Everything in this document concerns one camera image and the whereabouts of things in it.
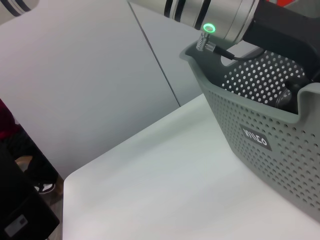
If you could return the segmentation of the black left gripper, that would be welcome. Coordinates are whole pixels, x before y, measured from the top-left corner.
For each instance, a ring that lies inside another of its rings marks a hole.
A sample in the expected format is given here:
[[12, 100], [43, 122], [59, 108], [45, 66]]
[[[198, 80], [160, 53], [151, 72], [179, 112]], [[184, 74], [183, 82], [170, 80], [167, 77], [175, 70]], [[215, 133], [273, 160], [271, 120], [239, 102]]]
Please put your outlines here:
[[242, 39], [295, 61], [310, 81], [320, 81], [319, 18], [260, 0]]

